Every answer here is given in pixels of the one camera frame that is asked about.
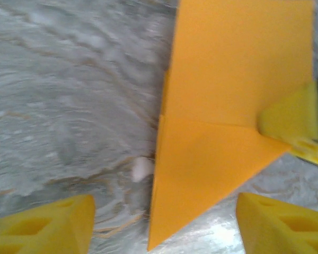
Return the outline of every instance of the gray marble countertop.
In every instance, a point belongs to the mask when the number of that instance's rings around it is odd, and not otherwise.
[[[176,1],[0,0],[0,217],[95,197],[90,253],[146,253],[163,72]],[[318,1],[314,76],[318,76]],[[318,211],[318,167],[285,155],[151,253],[244,253],[248,191]]]

